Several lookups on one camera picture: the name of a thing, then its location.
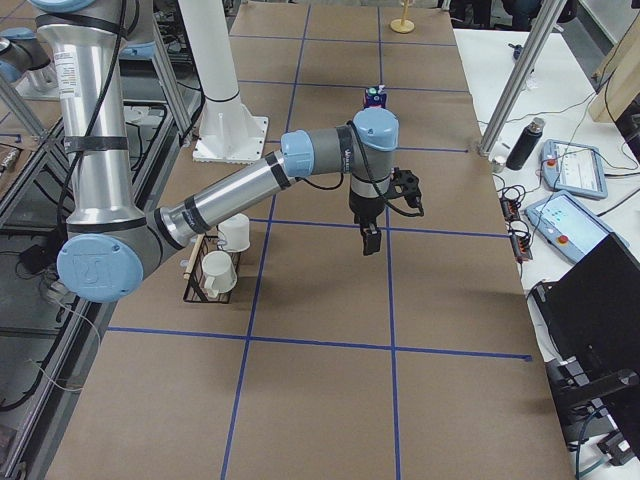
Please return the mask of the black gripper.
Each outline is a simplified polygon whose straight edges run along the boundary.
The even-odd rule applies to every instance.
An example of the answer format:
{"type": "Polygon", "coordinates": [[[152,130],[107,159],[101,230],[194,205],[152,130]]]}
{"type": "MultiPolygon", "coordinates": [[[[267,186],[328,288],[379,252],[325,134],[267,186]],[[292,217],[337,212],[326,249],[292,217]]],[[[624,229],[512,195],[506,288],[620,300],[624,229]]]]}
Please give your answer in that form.
{"type": "Polygon", "coordinates": [[[361,229],[363,255],[369,256],[380,251],[381,232],[377,227],[377,218],[385,209],[385,202],[379,196],[362,197],[355,192],[349,193],[349,207],[354,214],[354,222],[361,229]]]}

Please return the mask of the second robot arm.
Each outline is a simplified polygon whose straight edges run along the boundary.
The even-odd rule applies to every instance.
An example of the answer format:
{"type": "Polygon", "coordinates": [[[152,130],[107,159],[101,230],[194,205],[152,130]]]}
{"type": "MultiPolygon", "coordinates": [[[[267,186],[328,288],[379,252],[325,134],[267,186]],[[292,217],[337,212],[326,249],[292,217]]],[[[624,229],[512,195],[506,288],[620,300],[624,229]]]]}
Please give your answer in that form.
{"type": "Polygon", "coordinates": [[[1,76],[15,83],[23,76],[37,91],[57,85],[54,65],[36,34],[26,27],[1,32],[1,76]]]}

